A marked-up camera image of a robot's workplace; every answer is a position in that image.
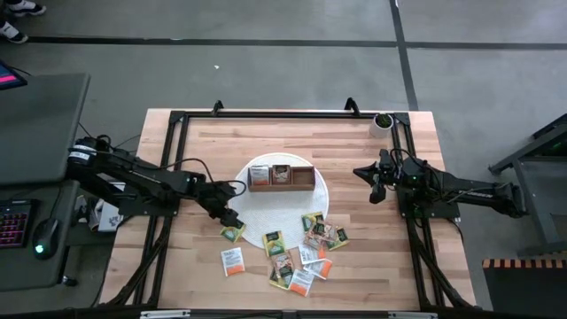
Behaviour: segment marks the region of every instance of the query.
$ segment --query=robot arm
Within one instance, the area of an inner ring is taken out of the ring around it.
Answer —
[[[237,226],[238,213],[227,208],[238,194],[229,182],[207,182],[206,176],[189,171],[169,171],[139,159],[121,149],[112,148],[104,139],[85,137],[75,142],[67,160],[68,177],[82,188],[136,214],[176,214],[180,199],[197,201],[211,218],[224,226]],[[100,174],[124,182],[122,191]]]
[[[372,186],[370,202],[385,198],[385,185],[402,188],[419,206],[441,201],[489,206],[500,214],[518,218],[526,215],[522,194],[511,183],[487,183],[457,178],[430,166],[426,160],[408,157],[398,163],[392,152],[380,150],[380,162],[353,172]]]

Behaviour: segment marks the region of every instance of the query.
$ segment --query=gray desk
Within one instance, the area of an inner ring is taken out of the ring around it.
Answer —
[[[27,80],[0,92],[0,185],[63,179],[89,86],[87,74]]]
[[[51,209],[58,196],[59,201],[53,211],[53,217],[59,220],[58,250],[46,261],[40,261],[32,252],[31,234],[37,224],[49,218]],[[37,186],[11,187],[0,189],[0,200],[10,199],[14,194],[25,190],[36,189]],[[71,225],[71,216],[74,202],[77,198],[79,183],[65,181],[54,183],[22,194],[16,198],[34,198],[40,200],[36,214],[32,216],[32,227],[27,233],[27,245],[22,248],[0,249],[0,292],[31,288],[44,288],[56,284],[62,276],[63,264],[66,254],[66,237]]]

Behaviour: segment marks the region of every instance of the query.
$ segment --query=gray floor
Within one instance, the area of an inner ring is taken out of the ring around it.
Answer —
[[[217,39],[395,40],[386,0],[52,0],[22,20],[31,35]],[[555,0],[399,0],[408,41],[564,43],[567,4]],[[492,180],[486,167],[567,111],[567,51],[409,50],[419,109],[433,111],[447,169]],[[0,44],[0,58],[32,74],[88,72],[82,116],[94,134],[137,134],[149,107],[407,110],[398,50],[257,46]],[[127,145],[136,147],[136,143]],[[478,304],[491,308],[480,267],[537,243],[531,221],[462,206],[462,229]],[[95,260],[103,260],[103,251]],[[103,263],[79,262],[84,277]],[[99,282],[58,302],[32,305],[0,294],[0,311],[86,307]]]

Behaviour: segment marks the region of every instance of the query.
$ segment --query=rgb keyboard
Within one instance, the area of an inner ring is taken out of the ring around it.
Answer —
[[[0,201],[0,248],[26,245],[27,230],[35,206],[33,199]]]

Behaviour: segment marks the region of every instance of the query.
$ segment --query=white round tray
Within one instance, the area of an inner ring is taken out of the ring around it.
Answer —
[[[252,165],[290,165],[292,167],[313,166],[311,163],[288,153],[270,153],[251,160],[238,173],[237,180],[248,180],[248,167]],[[250,244],[264,248],[262,235],[281,230],[286,249],[297,247],[305,234],[301,215],[322,212],[327,217],[329,191],[321,173],[315,169],[313,191],[250,192],[229,201],[229,207],[238,212],[238,219],[246,224],[242,237]]]

